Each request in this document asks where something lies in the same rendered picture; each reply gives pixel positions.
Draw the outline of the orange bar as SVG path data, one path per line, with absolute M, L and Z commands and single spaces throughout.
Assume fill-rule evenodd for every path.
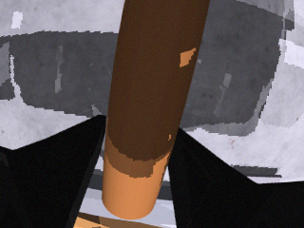
M 106 217 L 96 217 L 80 213 L 73 228 L 160 228 L 157 225 L 144 224 L 141 221 L 129 221 Z

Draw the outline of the brown cylinder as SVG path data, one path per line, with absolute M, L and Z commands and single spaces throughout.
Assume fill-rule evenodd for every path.
M 102 201 L 152 213 L 189 95 L 210 0 L 125 0 L 107 103 Z

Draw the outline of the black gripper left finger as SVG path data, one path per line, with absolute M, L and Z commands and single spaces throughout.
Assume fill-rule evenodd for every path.
M 105 131 L 98 114 L 18 149 L 0 145 L 0 199 L 24 228 L 75 227 Z

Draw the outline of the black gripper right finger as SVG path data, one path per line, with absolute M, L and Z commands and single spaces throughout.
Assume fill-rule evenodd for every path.
M 176 228 L 256 228 L 304 208 L 304 180 L 256 183 L 180 127 L 167 168 Z

